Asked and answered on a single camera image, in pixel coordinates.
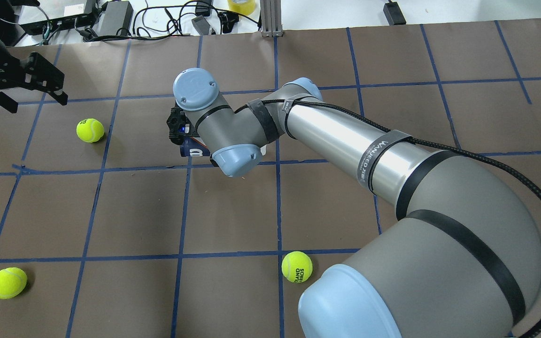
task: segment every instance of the logo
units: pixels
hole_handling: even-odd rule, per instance
[[[304,280],[304,269],[296,269],[296,280],[295,283],[302,283]]]
[[[389,144],[388,141],[382,141],[380,143],[377,143],[376,146],[374,146],[371,151],[369,152],[369,154],[367,155],[367,158],[364,159],[364,162],[363,162],[363,165],[362,165],[362,168],[361,168],[361,171],[360,171],[360,178],[361,179],[365,179],[367,177],[366,173],[367,173],[367,167],[369,166],[369,162],[371,161],[371,158],[373,158],[373,156],[381,149],[383,148],[385,145]]]

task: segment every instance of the light blue joint cap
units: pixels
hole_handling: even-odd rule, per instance
[[[315,98],[321,101],[323,100],[323,96],[320,94],[320,90],[318,90],[318,87],[316,86],[316,84],[314,84],[312,80],[307,77],[301,77],[290,83],[286,83],[286,85],[288,84],[295,84],[295,85],[301,86],[302,88],[307,90],[310,94],[312,94]]]
[[[221,148],[212,158],[228,177],[242,176],[262,161],[260,147],[255,144],[236,144]]]
[[[304,291],[298,313],[309,338],[402,338],[373,285],[344,264],[327,269]]]
[[[209,71],[202,68],[181,71],[174,79],[172,92],[178,106],[187,111],[199,111],[210,107],[219,94],[216,80]]]

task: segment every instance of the white cable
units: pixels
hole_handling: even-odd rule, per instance
[[[0,19],[0,21],[6,22],[6,23],[8,23],[10,25],[19,25],[19,23],[17,23],[17,22],[9,22],[9,21],[4,20],[4,19]]]

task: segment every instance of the white table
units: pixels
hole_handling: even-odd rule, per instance
[[[134,13],[146,7],[145,0],[130,0]],[[258,20],[260,1],[250,15]],[[150,6],[182,5],[185,0],[148,0]],[[388,25],[383,13],[385,1],[382,0],[283,0],[281,19],[284,30],[315,30],[323,28],[343,28],[357,26]],[[471,22],[490,20],[531,19],[541,17],[541,0],[398,0],[407,23]],[[213,6],[228,9],[227,0],[214,0]],[[193,12],[193,7],[185,8]],[[178,17],[178,8],[171,9]],[[183,33],[198,35],[191,25],[193,15],[183,18]],[[146,25],[164,30],[168,21],[163,9],[151,9],[146,14]],[[208,17],[208,22],[219,32],[216,15]],[[255,32],[257,25],[243,18],[233,28],[233,33]],[[152,36],[162,33],[151,32]],[[34,45],[41,36],[24,36],[18,46]],[[79,43],[82,37],[75,30],[56,34],[51,44]]]

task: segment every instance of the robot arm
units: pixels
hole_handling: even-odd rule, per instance
[[[62,105],[68,102],[63,92],[64,73],[37,52],[32,52],[24,60],[11,56],[0,41],[0,106],[15,113],[18,103],[1,92],[7,88],[21,87],[28,90],[47,92]]]
[[[302,294],[308,337],[500,338],[535,302],[538,230],[475,161],[345,114],[305,78],[237,113],[205,70],[183,71],[173,89],[226,175],[245,174],[261,161],[260,147],[287,133],[395,205],[396,225]]]

